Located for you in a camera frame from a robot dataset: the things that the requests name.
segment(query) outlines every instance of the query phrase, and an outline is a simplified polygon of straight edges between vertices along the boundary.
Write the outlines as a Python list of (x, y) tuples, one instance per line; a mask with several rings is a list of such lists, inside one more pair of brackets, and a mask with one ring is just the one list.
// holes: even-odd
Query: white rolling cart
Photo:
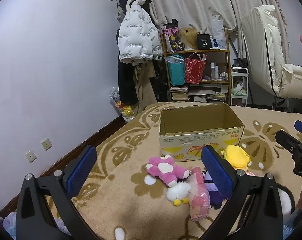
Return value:
[[(232, 92), (232, 87), (233, 87), (233, 82), (234, 82), (234, 79), (233, 77), (242, 77), (242, 81), (243, 81), (243, 87), (246, 89), (246, 96), (236, 96), (233, 94)], [(232, 105), (232, 99), (233, 98), (240, 98), (240, 99), (245, 99), (245, 107), (247, 107), (247, 102), (248, 102), (248, 87), (249, 87), (249, 71), (248, 69), (246, 68), (243, 68), (243, 67), (233, 67), (231, 69), (231, 103), (230, 105)]]

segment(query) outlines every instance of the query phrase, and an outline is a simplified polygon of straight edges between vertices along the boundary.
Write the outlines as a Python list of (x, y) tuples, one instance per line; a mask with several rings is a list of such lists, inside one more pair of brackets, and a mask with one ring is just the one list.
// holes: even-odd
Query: silver bolt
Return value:
[(273, 174), (272, 174), (272, 173), (270, 173), (270, 172), (269, 172), (269, 173), (267, 173), (267, 178), (268, 178), (268, 179), (273, 179)]
[(243, 176), (245, 174), (244, 170), (236, 170), (236, 173), (239, 175), (239, 176)]
[(26, 176), (25, 176), (25, 179), (27, 179), (27, 180), (30, 180), (32, 178), (32, 174), (27, 174)]
[(55, 177), (59, 177), (61, 175), (62, 175), (62, 171), (61, 170), (54, 171), (54, 176)]

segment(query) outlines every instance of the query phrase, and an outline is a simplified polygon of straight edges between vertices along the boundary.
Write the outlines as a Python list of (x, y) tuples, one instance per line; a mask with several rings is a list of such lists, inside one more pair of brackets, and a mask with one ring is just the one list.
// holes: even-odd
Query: teal bag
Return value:
[[(179, 57), (184, 59), (184, 57), (180, 55), (174, 55), (175, 57)], [(182, 86), (184, 85), (185, 81), (185, 63), (170, 63), (168, 62), (169, 67), (169, 75), (171, 80), (171, 85), (173, 86)]]

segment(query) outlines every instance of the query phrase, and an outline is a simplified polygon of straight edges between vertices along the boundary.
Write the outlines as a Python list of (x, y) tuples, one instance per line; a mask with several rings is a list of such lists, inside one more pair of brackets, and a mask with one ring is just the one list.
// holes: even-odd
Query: electrical outlet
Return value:
[(46, 138), (44, 141), (42, 141), (41, 144), (42, 144), (44, 150), (46, 150), (46, 151), (52, 147), (52, 143), (49, 141), (48, 138)]
[(33, 162), (34, 160), (36, 160), (36, 156), (35, 156), (34, 152), (32, 152), (32, 151), (29, 151), (28, 153), (26, 153), (25, 156), (30, 163)]

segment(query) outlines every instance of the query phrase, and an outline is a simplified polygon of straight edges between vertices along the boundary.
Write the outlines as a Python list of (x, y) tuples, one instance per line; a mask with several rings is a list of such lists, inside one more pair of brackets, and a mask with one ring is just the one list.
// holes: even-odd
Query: brown baseboard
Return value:
[[(85, 142), (81, 143), (79, 146), (77, 146), (75, 149), (70, 151), (68, 154), (66, 154), (63, 158), (61, 158), (59, 161), (54, 163), (52, 167), (50, 167), (47, 171), (43, 172), (40, 176), (48, 176), (51, 175), (56, 170), (63, 170), (66, 165), (71, 160), (76, 159), (82, 150), (87, 145), (92, 145), (94, 147), (97, 147), (99, 144), (104, 142), (107, 138), (109, 138), (112, 134), (114, 134), (116, 131), (118, 131), (121, 127), (125, 125), (125, 121), (122, 116), (119, 116), (118, 118), (114, 119), (112, 122), (110, 122), (108, 125), (103, 127), (101, 130), (96, 132), (94, 135), (92, 135), (89, 139), (87, 139)], [(1, 211), (0, 216), (2, 218), (7, 217), (11, 212), (14, 212), (17, 209), (17, 202), (18, 202), (18, 195), (15, 196)]]

